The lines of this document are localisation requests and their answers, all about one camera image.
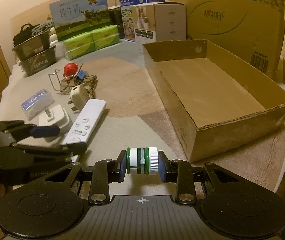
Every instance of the cardboard box tray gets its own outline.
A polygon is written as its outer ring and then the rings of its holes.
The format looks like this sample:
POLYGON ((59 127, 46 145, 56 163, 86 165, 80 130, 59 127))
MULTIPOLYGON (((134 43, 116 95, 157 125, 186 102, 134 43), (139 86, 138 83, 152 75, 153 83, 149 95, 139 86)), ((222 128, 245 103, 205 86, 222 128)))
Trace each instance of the cardboard box tray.
POLYGON ((190 162, 239 147, 285 122, 285 91, 210 41, 149 43, 144 54, 190 162))

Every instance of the red toy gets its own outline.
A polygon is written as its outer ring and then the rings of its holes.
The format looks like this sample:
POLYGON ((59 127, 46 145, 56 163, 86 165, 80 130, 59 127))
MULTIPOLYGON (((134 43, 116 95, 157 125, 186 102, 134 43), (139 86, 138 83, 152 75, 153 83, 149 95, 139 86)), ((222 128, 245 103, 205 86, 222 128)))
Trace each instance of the red toy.
POLYGON ((64 77, 73 76, 77 73, 77 70, 78 70, 78 65, 76 65, 75 63, 68 63, 63 68, 63 76, 64 77))

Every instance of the headboard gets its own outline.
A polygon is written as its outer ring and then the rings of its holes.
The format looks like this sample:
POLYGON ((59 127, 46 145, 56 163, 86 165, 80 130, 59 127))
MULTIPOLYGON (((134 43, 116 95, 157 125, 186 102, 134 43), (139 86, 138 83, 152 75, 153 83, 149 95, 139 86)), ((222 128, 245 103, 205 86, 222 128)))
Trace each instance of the headboard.
MULTIPOLYGON (((13 35, 20 32, 21 26, 26 23, 41 24, 51 19, 49 4, 58 0, 49 0, 34 6, 10 19, 13 35)), ((107 0, 108 7, 116 6, 115 0, 107 0)))

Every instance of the metal screw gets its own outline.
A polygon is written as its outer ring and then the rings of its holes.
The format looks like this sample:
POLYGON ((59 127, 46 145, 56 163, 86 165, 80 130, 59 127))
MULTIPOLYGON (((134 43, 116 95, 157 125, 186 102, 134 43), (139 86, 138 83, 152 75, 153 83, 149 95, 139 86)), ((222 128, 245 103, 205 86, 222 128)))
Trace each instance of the metal screw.
POLYGON ((180 194, 178 197, 181 201, 192 201, 194 199, 194 196, 192 194, 189 193, 184 193, 184 194, 180 194))
POLYGON ((106 197, 106 195, 104 195, 104 194, 96 193, 96 194, 91 195, 90 198, 91 198, 93 201, 100 202, 100 201, 105 200, 107 197, 106 197))

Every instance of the remote control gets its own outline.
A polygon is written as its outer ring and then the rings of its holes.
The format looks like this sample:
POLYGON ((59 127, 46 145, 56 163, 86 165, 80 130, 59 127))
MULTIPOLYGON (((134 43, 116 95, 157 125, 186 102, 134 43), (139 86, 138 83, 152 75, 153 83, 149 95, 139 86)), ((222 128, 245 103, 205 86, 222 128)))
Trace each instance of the remote control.
POLYGON ((99 99, 89 99, 81 110, 76 121, 69 130, 62 144, 85 142, 98 123, 103 110, 105 109, 106 101, 99 99))

